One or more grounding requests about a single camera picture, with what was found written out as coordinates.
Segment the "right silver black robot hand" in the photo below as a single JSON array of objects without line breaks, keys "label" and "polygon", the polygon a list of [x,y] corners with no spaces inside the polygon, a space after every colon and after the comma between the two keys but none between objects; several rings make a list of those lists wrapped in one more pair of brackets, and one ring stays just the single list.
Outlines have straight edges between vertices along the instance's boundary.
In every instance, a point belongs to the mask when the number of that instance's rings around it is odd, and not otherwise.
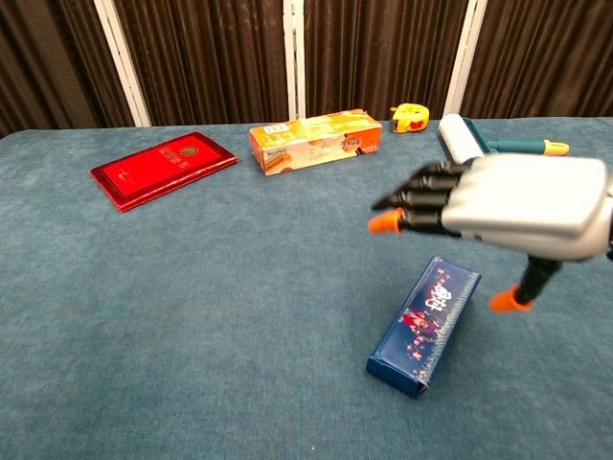
[{"label": "right silver black robot hand", "polygon": [[428,163],[372,206],[373,234],[412,231],[528,257],[493,311],[527,311],[566,262],[612,254],[612,173],[600,159],[499,153]]}]

